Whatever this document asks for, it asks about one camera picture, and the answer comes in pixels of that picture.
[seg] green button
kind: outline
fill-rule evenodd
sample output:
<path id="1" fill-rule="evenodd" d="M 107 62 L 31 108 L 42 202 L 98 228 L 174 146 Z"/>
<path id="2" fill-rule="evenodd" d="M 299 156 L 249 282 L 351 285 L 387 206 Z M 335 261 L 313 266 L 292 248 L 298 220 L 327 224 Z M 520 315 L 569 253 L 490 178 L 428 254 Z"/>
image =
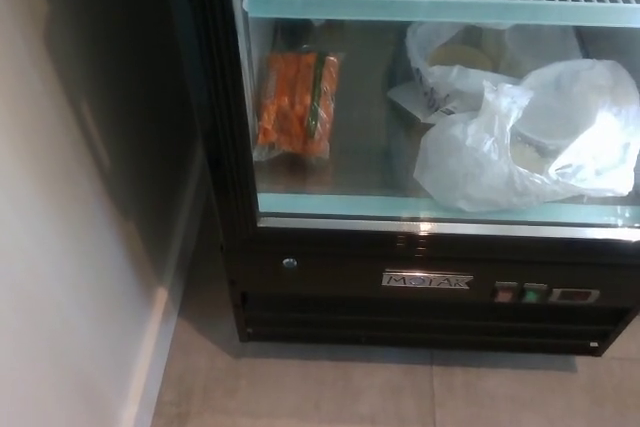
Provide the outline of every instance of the green button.
<path id="1" fill-rule="evenodd" d="M 522 300 L 523 302 L 538 302 L 538 300 L 540 300 L 540 293 L 535 290 L 527 290 Z"/>

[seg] fridge base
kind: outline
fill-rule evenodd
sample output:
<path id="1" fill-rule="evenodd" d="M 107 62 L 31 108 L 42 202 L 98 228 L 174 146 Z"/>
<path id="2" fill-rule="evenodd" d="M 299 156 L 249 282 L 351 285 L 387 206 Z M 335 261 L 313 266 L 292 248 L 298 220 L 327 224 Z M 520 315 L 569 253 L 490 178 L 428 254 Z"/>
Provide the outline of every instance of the fridge base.
<path id="1" fill-rule="evenodd" d="M 639 310 L 640 272 L 630 266 L 273 251 L 228 258 L 242 341 L 600 356 Z M 532 288 L 540 295 L 530 297 Z"/>

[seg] display fridge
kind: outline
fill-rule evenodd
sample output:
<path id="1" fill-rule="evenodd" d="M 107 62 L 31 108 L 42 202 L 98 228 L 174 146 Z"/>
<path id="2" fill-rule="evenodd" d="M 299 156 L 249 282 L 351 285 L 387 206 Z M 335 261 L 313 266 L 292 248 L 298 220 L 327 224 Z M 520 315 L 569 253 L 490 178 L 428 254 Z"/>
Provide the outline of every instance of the display fridge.
<path id="1" fill-rule="evenodd" d="M 637 314 L 640 0 L 189 12 L 242 341 L 602 355 Z"/>

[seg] glass door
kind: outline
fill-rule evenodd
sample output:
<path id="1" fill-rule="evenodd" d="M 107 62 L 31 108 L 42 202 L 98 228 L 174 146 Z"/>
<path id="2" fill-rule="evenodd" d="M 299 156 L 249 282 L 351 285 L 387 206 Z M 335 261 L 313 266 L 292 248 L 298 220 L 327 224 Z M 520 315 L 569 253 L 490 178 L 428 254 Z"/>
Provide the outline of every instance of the glass door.
<path id="1" fill-rule="evenodd" d="M 233 0 L 259 225 L 639 238 L 639 2 Z"/>

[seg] control panel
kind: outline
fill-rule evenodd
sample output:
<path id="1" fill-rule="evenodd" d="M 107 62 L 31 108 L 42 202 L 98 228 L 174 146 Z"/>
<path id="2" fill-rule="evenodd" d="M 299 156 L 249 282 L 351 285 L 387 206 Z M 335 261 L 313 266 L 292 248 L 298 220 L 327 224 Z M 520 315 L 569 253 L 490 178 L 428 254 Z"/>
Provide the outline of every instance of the control panel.
<path id="1" fill-rule="evenodd" d="M 595 289 L 550 288 L 546 284 L 499 281 L 493 289 L 493 301 L 525 304 L 591 304 L 600 297 Z"/>

